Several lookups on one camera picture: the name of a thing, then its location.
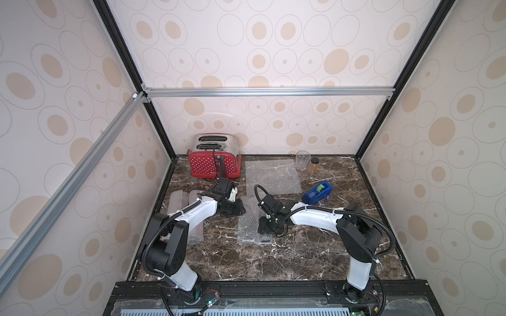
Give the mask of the blue tape dispenser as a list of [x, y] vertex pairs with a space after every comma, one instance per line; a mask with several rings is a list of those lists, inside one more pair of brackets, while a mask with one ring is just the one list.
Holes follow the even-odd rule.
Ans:
[[308, 205], [316, 205], [319, 201], [324, 200], [332, 193], [333, 186], [326, 180], [313, 187], [302, 197], [302, 201]]

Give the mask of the single bubble wrap sheet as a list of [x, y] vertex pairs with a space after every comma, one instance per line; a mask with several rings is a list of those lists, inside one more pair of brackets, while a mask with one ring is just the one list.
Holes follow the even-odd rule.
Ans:
[[182, 190], [172, 192], [169, 196], [167, 214], [170, 215], [184, 209], [189, 203], [189, 193]]

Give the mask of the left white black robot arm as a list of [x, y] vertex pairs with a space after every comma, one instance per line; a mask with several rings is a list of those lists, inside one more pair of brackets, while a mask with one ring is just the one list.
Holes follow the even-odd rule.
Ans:
[[202, 281], [185, 261], [189, 234], [207, 218], [218, 214], [237, 217], [245, 213], [237, 197], [238, 189], [226, 176], [222, 156], [216, 160], [217, 180], [196, 200], [172, 214], [157, 214], [148, 223], [140, 248], [142, 269], [183, 293], [186, 302], [197, 302], [202, 295]]

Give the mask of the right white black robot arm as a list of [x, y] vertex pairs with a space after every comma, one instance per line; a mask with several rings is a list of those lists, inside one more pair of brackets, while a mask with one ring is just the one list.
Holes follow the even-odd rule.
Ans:
[[290, 226], [312, 226], [340, 236], [350, 264], [343, 296], [359, 303], [380, 258], [396, 248], [395, 235], [382, 222], [370, 217], [356, 204], [345, 208], [324, 208], [303, 202], [283, 204], [261, 185], [254, 186], [258, 207], [266, 214], [259, 219], [258, 232], [278, 238], [286, 235]]

